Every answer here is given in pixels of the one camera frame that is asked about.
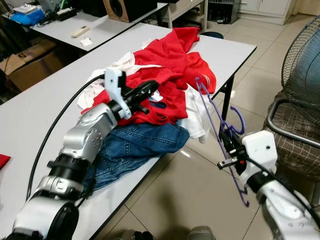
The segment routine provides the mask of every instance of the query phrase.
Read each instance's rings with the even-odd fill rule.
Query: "tile floor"
[[[261,129],[269,104],[281,90],[286,51],[312,19],[297,15],[284,26],[246,19],[229,25],[208,23],[208,31],[222,33],[227,40],[257,45],[235,76],[231,99],[244,115],[247,132]],[[223,95],[215,102],[221,109]],[[227,120],[240,124],[232,112]],[[213,132],[206,144],[190,139],[179,152],[159,160],[96,239],[112,240],[132,228],[148,230],[157,240],[185,240],[191,228],[207,225],[217,240],[271,240],[255,196],[250,192],[251,205],[244,207],[230,173],[217,168],[222,158]]]

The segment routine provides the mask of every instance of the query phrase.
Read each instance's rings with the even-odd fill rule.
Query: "table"
[[[123,34],[86,54],[72,64],[0,105],[0,153],[12,159],[0,171],[0,239],[12,231],[15,217],[25,202],[28,179],[38,148],[51,123],[69,98],[95,69],[109,66],[126,52],[137,51],[142,42],[162,38],[171,30],[139,23]],[[216,90],[221,90],[256,49],[256,46],[208,36],[200,36],[191,51],[200,52],[214,72]],[[76,102],[62,116],[39,159],[33,190],[46,167],[59,153],[65,133],[80,115]],[[80,208],[75,240],[94,239],[117,209],[144,179],[158,158],[150,159],[137,170],[93,193]]]
[[[204,16],[202,31],[207,31],[208,22],[208,0],[179,0],[177,3],[169,3],[167,11],[163,17],[163,22],[168,23],[169,28],[173,28],[173,21],[191,10],[195,6],[204,2]]]
[[[157,3],[157,8],[148,12],[147,14],[139,17],[138,19],[127,23],[123,21],[110,19],[108,15],[103,17],[96,17],[84,12],[79,12],[78,15],[71,17],[64,21],[54,21],[50,24],[42,27],[33,26],[31,29],[44,34],[50,38],[59,40],[63,43],[84,50],[86,52],[92,51],[107,41],[115,38],[119,34],[133,27],[134,25],[141,22],[143,19],[154,13],[160,13],[159,11],[167,6],[167,3]],[[71,37],[71,33],[80,29],[83,26],[90,27],[90,30],[80,35],[79,37]],[[80,40],[85,37],[91,39],[92,44],[83,46]]]

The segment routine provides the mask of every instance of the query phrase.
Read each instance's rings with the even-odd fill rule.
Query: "cabinet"
[[[239,9],[244,11],[256,11],[260,0],[242,0]]]
[[[258,12],[283,15],[289,0],[261,0]]]
[[[239,18],[285,24],[291,16],[296,0],[241,0]]]

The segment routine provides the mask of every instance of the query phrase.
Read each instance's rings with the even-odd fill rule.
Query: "remote control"
[[[80,28],[80,29],[74,31],[73,33],[71,33],[71,37],[73,37],[73,38],[79,37],[81,34],[85,33],[89,29],[90,29],[90,27],[83,26],[82,28]]]

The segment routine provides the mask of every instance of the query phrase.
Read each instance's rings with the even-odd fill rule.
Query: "red fabric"
[[[184,74],[189,76],[199,76],[199,74],[201,74],[199,84],[203,83],[209,93],[213,94],[216,90],[216,77],[210,70],[208,63],[201,58],[199,52],[189,53],[187,55],[187,60],[188,68]],[[191,87],[198,90],[196,82],[190,81],[188,83]]]
[[[215,91],[216,78],[197,52],[187,54],[192,45],[199,40],[196,27],[174,28],[162,39],[152,41],[145,49],[134,53],[136,65],[160,65],[162,67],[141,68],[135,74],[126,77],[126,85],[135,88],[148,80],[156,80],[158,91],[165,108],[159,108],[148,99],[141,103],[149,109],[149,114],[136,112],[130,119],[122,119],[119,125],[130,123],[175,124],[177,120],[187,118],[185,92],[188,84],[197,89],[196,78],[210,93]],[[110,101],[106,91],[94,98],[93,107]]]
[[[0,169],[2,169],[4,165],[6,165],[9,159],[10,159],[9,156],[0,154]]]

